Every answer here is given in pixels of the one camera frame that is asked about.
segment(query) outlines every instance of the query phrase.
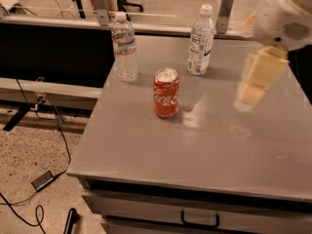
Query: red can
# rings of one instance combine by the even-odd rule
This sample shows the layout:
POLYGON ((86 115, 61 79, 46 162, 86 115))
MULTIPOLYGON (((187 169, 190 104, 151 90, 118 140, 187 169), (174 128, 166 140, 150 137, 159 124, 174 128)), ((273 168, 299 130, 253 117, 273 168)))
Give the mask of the red can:
POLYGON ((168 118, 178 111, 178 74, 172 68, 160 69, 154 79, 154 109, 158 116, 168 118))

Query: water bottle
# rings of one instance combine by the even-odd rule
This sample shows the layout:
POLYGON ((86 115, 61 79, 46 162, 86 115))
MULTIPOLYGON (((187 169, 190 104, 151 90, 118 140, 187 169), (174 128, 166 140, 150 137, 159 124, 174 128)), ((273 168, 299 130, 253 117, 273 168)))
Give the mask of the water bottle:
POLYGON ((203 75, 208 69, 215 35, 212 13, 211 5, 203 5, 200 17, 192 26, 187 70, 194 75, 203 75))
POLYGON ((117 12, 111 28, 117 72, 120 80, 133 82, 137 78, 137 47, 135 31, 124 12, 117 12))

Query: table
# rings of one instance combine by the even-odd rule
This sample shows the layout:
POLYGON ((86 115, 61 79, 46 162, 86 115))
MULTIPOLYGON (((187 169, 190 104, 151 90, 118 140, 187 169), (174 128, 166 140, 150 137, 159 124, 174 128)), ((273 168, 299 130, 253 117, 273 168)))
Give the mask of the table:
POLYGON ((136 44, 137 81, 119 81, 112 68, 67 170, 86 195, 122 199, 132 193, 183 202, 189 197, 209 202, 214 211, 231 212, 228 206, 235 205, 244 215, 253 207, 253 214, 273 217, 266 222, 277 215, 290 221, 282 232, 276 222, 275 229, 272 223, 256 231, 311 232, 311 105, 291 71, 253 111, 242 113, 233 101, 246 56, 260 47, 255 42, 215 39, 203 77, 186 70, 187 38, 138 36, 136 44), (153 77, 163 67, 176 69, 180 78, 179 112, 172 119, 153 110, 153 77), (308 222, 293 226, 298 219, 308 222))

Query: gray tabletop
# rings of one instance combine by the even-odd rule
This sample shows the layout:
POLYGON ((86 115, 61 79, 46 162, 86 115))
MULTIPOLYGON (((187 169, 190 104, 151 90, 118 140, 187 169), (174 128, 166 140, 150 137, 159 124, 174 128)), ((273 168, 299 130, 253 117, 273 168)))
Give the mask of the gray tabletop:
POLYGON ((211 69, 186 70, 186 38, 138 36, 139 75, 112 69, 69 166, 71 176, 312 201, 311 106, 286 70, 249 113, 233 100, 250 41, 214 40, 211 69), (163 67, 180 78, 176 117, 153 109, 153 78, 163 67))

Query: power adapter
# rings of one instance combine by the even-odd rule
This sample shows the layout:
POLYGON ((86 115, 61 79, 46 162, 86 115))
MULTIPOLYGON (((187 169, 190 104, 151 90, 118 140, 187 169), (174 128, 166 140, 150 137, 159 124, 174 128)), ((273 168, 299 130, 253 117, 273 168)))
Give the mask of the power adapter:
POLYGON ((38 192, 42 190, 44 187, 46 187, 48 184, 50 184, 55 178, 51 174, 50 171, 47 171, 46 173, 42 174, 35 180, 31 182, 35 190, 38 192))

